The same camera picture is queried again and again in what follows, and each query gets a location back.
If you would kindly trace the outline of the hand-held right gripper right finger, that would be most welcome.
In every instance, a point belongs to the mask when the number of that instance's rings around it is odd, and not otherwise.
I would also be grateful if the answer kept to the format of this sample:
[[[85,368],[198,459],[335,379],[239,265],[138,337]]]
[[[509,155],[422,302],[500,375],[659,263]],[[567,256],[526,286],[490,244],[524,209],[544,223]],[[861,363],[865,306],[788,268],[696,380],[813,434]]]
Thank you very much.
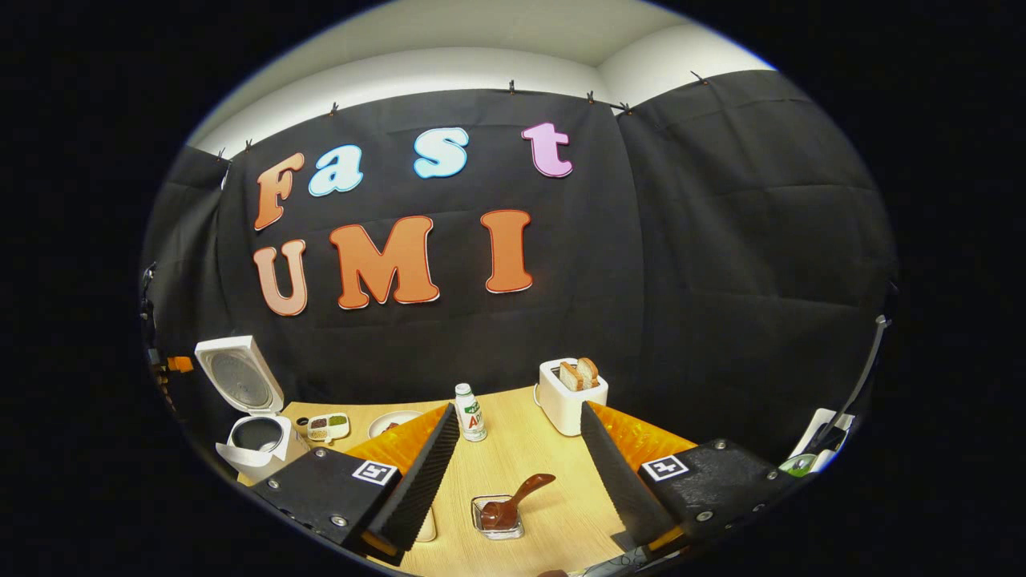
[[[686,441],[586,401],[580,433],[634,547],[706,547],[765,515],[798,488],[777,465],[725,439]]]

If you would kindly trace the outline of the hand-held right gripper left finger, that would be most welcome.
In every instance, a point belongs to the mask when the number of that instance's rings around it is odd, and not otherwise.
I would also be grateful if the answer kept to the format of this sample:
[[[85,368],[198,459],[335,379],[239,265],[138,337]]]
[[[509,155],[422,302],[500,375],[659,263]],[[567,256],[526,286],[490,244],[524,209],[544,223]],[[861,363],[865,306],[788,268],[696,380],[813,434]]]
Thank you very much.
[[[458,440],[457,410],[443,403],[345,452],[312,450],[250,489],[337,547],[398,566]]]

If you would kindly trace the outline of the white rice cooker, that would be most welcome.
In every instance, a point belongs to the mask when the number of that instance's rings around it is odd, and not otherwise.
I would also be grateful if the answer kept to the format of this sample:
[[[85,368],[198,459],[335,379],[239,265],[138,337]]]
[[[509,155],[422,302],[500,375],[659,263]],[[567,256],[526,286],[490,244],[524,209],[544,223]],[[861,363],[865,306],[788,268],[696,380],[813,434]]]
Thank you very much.
[[[241,410],[218,454],[250,482],[263,482],[308,453],[293,421],[282,415],[282,390],[252,336],[199,342],[195,355],[221,397]]]

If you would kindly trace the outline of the brown wooden spoon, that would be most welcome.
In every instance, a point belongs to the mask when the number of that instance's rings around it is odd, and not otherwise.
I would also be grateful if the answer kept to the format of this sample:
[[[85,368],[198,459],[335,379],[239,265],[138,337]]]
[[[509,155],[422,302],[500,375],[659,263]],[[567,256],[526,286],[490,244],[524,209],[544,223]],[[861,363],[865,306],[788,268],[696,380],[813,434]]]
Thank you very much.
[[[528,495],[555,480],[554,474],[534,474],[521,482],[516,493],[506,501],[491,501],[481,507],[481,527],[485,531],[513,529],[518,520],[518,506]]]

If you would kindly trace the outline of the clear square chopstick holder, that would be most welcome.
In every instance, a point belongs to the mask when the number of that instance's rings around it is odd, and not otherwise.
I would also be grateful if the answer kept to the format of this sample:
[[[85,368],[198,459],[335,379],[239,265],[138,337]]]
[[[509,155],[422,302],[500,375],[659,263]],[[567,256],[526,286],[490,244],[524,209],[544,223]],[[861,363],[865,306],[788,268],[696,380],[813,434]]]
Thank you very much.
[[[506,529],[487,529],[483,525],[483,509],[491,502],[506,502],[512,495],[480,495],[471,500],[471,521],[474,529],[487,539],[520,539],[525,534],[523,520],[517,514],[514,525]]]

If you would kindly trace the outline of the white round plate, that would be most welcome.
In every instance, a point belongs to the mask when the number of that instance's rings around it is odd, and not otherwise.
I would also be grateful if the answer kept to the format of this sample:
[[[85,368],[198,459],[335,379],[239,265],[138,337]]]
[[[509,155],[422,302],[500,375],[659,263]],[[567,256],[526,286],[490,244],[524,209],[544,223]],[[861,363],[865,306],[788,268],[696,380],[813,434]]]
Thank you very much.
[[[369,436],[369,439],[377,438],[382,435],[382,431],[389,423],[397,422],[403,425],[420,416],[422,416],[421,410],[395,410],[395,412],[387,413],[371,422],[367,436]]]

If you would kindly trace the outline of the white drink bottle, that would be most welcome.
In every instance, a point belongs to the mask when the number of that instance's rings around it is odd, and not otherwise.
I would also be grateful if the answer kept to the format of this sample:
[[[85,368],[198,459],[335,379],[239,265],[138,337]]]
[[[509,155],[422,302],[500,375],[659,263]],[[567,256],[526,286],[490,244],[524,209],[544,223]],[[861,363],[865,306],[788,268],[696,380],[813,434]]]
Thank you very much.
[[[455,409],[457,409],[459,430],[469,443],[480,443],[487,438],[487,428],[483,422],[483,410],[477,402],[468,383],[459,383],[453,388]]]

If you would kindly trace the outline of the white toaster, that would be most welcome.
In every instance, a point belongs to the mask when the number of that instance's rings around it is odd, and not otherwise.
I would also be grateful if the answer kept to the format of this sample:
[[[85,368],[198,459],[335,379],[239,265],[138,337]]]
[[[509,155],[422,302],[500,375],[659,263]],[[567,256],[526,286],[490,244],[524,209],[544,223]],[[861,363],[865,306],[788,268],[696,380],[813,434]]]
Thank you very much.
[[[597,386],[573,392],[558,379],[558,369],[562,362],[571,364],[573,358],[554,359],[539,366],[538,382],[535,384],[535,403],[545,413],[550,423],[564,436],[580,436],[580,409],[584,401],[606,405],[608,383],[604,377],[597,377]]]

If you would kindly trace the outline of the white divided seasoning dish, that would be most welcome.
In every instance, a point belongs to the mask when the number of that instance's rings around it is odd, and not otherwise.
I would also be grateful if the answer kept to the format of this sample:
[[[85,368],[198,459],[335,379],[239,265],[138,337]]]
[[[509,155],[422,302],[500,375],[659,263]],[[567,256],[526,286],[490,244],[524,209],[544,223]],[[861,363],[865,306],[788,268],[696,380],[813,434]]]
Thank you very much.
[[[307,438],[313,443],[333,443],[349,435],[349,417],[344,412],[311,417],[307,423]]]

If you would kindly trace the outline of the white and green sheet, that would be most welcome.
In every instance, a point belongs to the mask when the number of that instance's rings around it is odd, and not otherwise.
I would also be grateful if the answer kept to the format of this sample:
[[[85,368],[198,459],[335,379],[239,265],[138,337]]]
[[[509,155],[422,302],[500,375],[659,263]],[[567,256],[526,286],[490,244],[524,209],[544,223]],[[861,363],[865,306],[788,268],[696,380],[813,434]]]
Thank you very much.
[[[853,415],[837,417],[835,410],[817,409],[802,438],[779,468],[795,478],[818,474],[842,449],[855,422]]]

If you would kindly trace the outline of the black backdrop cloth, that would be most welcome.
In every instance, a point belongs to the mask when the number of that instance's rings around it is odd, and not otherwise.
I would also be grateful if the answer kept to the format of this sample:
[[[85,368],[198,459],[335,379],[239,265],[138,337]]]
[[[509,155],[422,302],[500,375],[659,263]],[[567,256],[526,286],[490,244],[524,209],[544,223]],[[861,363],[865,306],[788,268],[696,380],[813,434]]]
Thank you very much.
[[[188,147],[144,237],[156,347],[256,338],[290,401],[531,387],[590,357],[613,408],[782,462],[858,382],[897,275],[882,197],[783,75],[616,115],[458,89]]]

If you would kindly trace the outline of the dark metal pole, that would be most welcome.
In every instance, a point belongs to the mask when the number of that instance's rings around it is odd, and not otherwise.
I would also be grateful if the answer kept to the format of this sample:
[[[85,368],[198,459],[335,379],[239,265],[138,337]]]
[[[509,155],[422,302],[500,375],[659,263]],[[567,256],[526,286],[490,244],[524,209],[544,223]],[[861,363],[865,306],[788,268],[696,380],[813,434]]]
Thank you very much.
[[[834,416],[829,421],[829,427],[835,427],[837,422],[842,419],[843,415],[846,415],[849,408],[857,401],[862,393],[862,388],[864,388],[868,377],[870,376],[873,366],[877,358],[877,352],[879,351],[880,345],[882,344],[883,334],[886,332],[887,326],[891,324],[891,319],[887,319],[886,314],[880,314],[875,318],[875,339],[872,342],[870,351],[867,357],[865,366],[862,367],[862,372],[860,377],[858,377],[858,382],[856,386],[851,391],[851,394],[845,402],[843,402],[842,408],[836,410]]]

